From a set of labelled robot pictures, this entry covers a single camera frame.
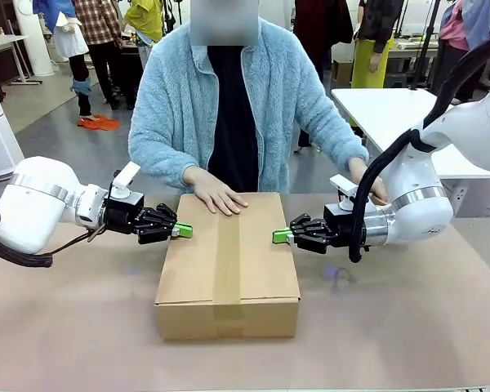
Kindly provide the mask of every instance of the robotic arm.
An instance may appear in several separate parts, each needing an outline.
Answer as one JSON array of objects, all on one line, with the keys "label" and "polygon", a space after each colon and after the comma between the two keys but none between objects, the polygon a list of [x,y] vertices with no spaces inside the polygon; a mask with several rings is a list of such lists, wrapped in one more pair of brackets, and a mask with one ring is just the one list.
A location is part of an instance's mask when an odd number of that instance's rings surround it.
[{"label": "robotic arm", "polygon": [[[179,223],[169,207],[144,207],[144,195],[127,188],[139,170],[129,163],[107,190],[81,185],[71,167],[53,159],[20,162],[0,198],[0,257],[27,267],[50,267],[55,253],[106,230],[136,234],[140,244],[192,237],[192,227]],[[59,222],[81,226],[86,233],[39,255]]]},{"label": "robotic arm", "polygon": [[[345,199],[327,204],[323,219],[303,214],[290,227],[274,232],[274,243],[326,253],[327,246],[348,247],[357,263],[360,249],[418,241],[441,233],[453,218],[452,206],[431,154],[454,144],[473,164],[490,171],[490,93],[479,102],[446,111],[461,84],[490,57],[490,39],[467,54],[448,76],[425,120],[404,132],[367,169],[359,186],[342,176],[331,178]],[[390,204],[368,198],[381,175]]]}]

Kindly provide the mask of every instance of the brown tape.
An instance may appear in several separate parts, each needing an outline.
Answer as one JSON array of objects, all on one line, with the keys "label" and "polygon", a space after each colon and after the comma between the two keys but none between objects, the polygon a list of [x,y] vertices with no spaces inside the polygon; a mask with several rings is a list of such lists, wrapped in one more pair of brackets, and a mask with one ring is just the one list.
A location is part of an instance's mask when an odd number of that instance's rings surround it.
[{"label": "brown tape", "polygon": [[241,336],[243,319],[239,260],[239,217],[220,215],[213,291],[213,313],[219,337]]}]

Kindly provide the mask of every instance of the dark red garment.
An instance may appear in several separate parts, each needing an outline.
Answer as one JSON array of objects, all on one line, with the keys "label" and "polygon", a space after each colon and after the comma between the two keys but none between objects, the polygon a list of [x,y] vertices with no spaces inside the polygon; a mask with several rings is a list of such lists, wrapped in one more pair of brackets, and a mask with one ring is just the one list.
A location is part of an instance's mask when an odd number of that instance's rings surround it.
[{"label": "dark red garment", "polygon": [[351,43],[354,31],[346,0],[296,0],[294,34],[313,62],[333,45]]}]

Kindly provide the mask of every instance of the orange cloth on floor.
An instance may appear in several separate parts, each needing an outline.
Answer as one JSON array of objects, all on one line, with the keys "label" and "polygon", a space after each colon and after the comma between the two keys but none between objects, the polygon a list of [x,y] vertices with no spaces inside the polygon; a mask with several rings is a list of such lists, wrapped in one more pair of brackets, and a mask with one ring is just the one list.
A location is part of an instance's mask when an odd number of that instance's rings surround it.
[{"label": "orange cloth on floor", "polygon": [[111,118],[107,118],[104,115],[95,114],[97,120],[90,120],[89,118],[80,118],[78,120],[78,126],[84,127],[91,131],[114,131],[122,126],[122,123],[118,120],[113,120]]}]

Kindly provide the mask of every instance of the black pants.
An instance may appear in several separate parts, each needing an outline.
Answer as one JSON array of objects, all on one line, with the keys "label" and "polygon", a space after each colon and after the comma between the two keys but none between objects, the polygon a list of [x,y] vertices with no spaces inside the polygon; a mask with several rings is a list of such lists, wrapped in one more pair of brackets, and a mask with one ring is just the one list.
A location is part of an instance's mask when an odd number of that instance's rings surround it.
[{"label": "black pants", "polygon": [[[89,69],[87,69],[85,64],[84,55],[70,57],[69,65],[71,67],[71,72],[73,73],[73,78],[77,82],[84,82],[87,78],[89,78]],[[78,106],[80,107],[81,116],[91,115],[91,104],[89,103],[89,97],[81,92],[78,93]]]},{"label": "black pants", "polygon": [[[468,51],[451,47],[446,40],[439,40],[438,56],[434,67],[434,79],[432,80],[432,87],[430,88],[430,92],[432,92],[432,94],[438,95],[439,90],[441,89],[441,86],[443,85],[443,82],[447,78],[448,74],[466,53],[468,53]],[[467,102],[468,100],[472,99],[474,90],[479,83],[479,79],[481,78],[483,71],[484,66],[463,83],[456,94],[456,98],[458,100],[461,102]]]},{"label": "black pants", "polygon": [[[323,58],[319,60],[312,60],[316,72],[318,73],[319,80],[323,82]],[[298,147],[310,147],[310,136],[307,132],[300,130],[300,139],[297,141]]]},{"label": "black pants", "polygon": [[92,64],[95,66],[96,76],[98,77],[98,82],[100,83],[100,88],[104,93],[105,99],[110,102],[114,98],[113,86],[109,80],[109,73],[107,71],[107,64],[109,64],[113,80],[120,83],[122,94],[125,95],[127,102],[133,102],[135,100],[134,92],[128,86],[128,79],[124,77],[122,71],[122,52],[114,42],[89,45],[89,55],[91,56]]}]

